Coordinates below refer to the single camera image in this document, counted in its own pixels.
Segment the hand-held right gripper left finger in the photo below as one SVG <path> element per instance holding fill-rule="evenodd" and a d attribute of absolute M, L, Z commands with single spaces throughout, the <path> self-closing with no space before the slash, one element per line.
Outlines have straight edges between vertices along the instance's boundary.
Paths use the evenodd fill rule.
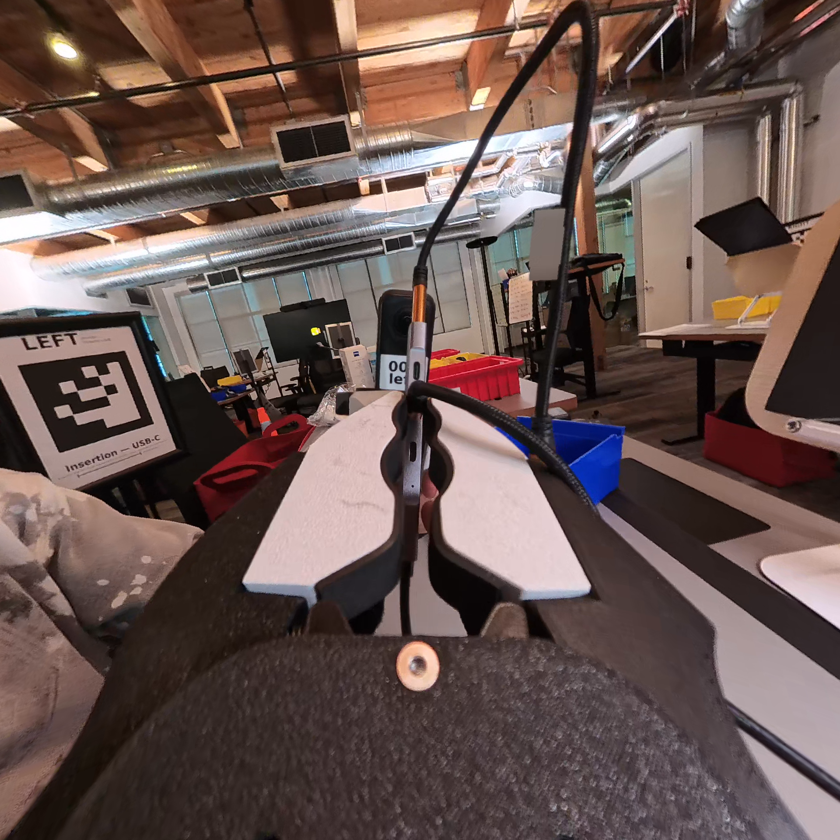
<path fill-rule="evenodd" d="M 311 444 L 248 567 L 248 592 L 335 602 L 355 618 L 401 573 L 404 395 L 378 400 Z"/>

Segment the grey usb hub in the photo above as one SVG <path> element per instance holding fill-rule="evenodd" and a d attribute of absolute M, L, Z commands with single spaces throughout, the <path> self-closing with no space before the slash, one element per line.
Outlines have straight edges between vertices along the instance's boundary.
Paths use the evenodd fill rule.
<path fill-rule="evenodd" d="M 400 580 L 400 621 L 405 636 L 412 634 L 410 594 L 417 559 L 419 511 L 424 474 L 424 401 L 411 396 L 417 382 L 427 379 L 427 324 L 413 322 L 406 356 L 406 433 L 403 439 L 402 518 L 403 552 Z"/>

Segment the person's left forearm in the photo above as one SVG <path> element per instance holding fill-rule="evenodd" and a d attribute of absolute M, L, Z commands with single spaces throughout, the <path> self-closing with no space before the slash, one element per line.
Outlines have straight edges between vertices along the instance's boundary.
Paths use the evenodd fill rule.
<path fill-rule="evenodd" d="M 1 837 L 67 757 L 112 653 L 203 530 L 1 470 Z"/>

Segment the black television screen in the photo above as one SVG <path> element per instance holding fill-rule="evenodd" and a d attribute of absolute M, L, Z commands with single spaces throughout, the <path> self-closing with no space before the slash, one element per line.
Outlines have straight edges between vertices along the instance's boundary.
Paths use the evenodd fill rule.
<path fill-rule="evenodd" d="M 327 327 L 351 323 L 345 299 L 301 301 L 268 313 L 262 319 L 274 360 L 279 363 L 307 359 L 311 348 L 317 345 L 330 349 Z"/>

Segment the blue plastic bin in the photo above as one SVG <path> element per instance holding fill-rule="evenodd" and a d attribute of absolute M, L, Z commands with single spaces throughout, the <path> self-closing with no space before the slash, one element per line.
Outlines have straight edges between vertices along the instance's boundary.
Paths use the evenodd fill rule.
<path fill-rule="evenodd" d="M 597 506 L 619 486 L 625 427 L 554 418 L 552 428 L 557 455 Z"/>

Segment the black table mat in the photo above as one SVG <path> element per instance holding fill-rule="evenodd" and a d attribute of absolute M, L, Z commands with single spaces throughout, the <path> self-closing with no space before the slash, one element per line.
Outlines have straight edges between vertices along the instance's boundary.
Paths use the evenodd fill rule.
<path fill-rule="evenodd" d="M 602 501 L 620 519 L 775 636 L 839 678 L 838 630 L 793 596 L 715 549 L 764 537 L 771 525 L 635 458 L 621 461 L 618 487 Z"/>

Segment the white air vent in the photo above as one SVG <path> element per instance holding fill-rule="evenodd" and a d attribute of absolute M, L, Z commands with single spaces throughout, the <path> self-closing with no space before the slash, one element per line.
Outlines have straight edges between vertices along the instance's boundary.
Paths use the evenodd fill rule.
<path fill-rule="evenodd" d="M 347 115 L 274 125 L 269 135 L 282 171 L 357 155 L 353 127 Z"/>
<path fill-rule="evenodd" d="M 1 218 L 32 214 L 40 209 L 35 183 L 26 171 L 1 174 Z"/>

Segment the red floor bin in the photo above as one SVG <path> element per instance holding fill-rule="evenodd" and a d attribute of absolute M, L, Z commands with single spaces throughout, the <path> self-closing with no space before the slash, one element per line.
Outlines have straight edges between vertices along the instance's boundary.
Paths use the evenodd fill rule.
<path fill-rule="evenodd" d="M 738 388 L 706 415 L 705 459 L 775 488 L 836 476 L 834 454 L 762 430 L 747 411 L 745 393 Z"/>

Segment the black framed marker sign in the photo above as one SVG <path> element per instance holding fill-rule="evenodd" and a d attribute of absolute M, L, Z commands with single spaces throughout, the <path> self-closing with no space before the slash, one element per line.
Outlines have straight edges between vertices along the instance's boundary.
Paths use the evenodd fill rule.
<path fill-rule="evenodd" d="M 90 490 L 185 454 L 138 312 L 2 319 L 3 468 Z"/>

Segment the white top desk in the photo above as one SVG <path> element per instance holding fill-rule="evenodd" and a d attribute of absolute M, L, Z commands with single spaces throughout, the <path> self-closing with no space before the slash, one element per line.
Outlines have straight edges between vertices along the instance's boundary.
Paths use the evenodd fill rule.
<path fill-rule="evenodd" d="M 707 415 L 716 409 L 717 362 L 754 362 L 769 329 L 768 320 L 743 324 L 691 322 L 639 333 L 640 340 L 661 342 L 665 357 L 696 362 L 696 432 L 687 437 L 664 438 L 664 445 L 674 447 L 704 440 Z"/>

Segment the white door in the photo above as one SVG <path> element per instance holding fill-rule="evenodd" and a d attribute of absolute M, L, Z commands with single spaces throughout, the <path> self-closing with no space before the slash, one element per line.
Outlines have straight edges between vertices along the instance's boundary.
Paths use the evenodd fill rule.
<path fill-rule="evenodd" d="M 632 186 L 638 326 L 653 333 L 704 318 L 703 258 L 694 228 L 695 149 L 688 145 Z"/>

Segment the yellow plastic bin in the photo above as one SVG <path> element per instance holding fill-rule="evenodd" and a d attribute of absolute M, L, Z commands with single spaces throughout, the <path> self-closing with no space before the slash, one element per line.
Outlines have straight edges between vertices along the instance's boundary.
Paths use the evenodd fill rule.
<path fill-rule="evenodd" d="M 756 322 L 771 319 L 781 304 L 779 293 L 730 297 L 712 302 L 715 321 Z"/>

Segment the black panel on beige board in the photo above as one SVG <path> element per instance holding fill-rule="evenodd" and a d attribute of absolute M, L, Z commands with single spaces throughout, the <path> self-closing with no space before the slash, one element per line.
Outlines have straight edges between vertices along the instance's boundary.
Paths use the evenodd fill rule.
<path fill-rule="evenodd" d="M 745 405 L 764 431 L 839 452 L 839 203 L 800 247 Z"/>

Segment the black tilted panel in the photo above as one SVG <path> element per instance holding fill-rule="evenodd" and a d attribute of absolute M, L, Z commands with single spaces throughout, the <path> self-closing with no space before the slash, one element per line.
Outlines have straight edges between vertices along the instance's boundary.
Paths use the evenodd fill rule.
<path fill-rule="evenodd" d="M 793 243 L 790 232 L 759 196 L 704 216 L 695 229 L 729 258 Z"/>

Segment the silver ventilation duct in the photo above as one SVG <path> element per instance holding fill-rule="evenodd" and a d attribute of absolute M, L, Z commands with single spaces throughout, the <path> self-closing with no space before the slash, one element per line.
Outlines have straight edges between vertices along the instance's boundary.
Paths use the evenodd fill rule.
<path fill-rule="evenodd" d="M 254 196 L 288 193 L 465 163 L 477 140 L 451 140 L 406 123 L 366 129 L 350 154 L 287 164 L 275 145 L 160 162 L 33 187 L 38 209 L 69 224 L 106 226 Z"/>
<path fill-rule="evenodd" d="M 698 98 L 658 100 L 630 112 L 593 149 L 593 178 L 600 185 L 619 163 L 644 142 L 690 125 L 739 121 L 768 111 L 803 92 L 802 84 L 777 80 L 758 86 L 718 91 Z"/>
<path fill-rule="evenodd" d="M 203 271 L 208 257 L 241 259 L 253 247 L 261 252 L 276 245 L 294 245 L 309 235 L 355 232 L 371 225 L 383 225 L 386 233 L 399 228 L 422 228 L 435 220 L 444 204 L 429 201 L 424 190 L 417 187 L 156 234 L 64 255 L 34 257 L 30 267 L 39 279 L 48 281 L 116 276 L 118 284 L 126 284 L 135 275 L 146 278 L 172 270 L 192 274 Z"/>

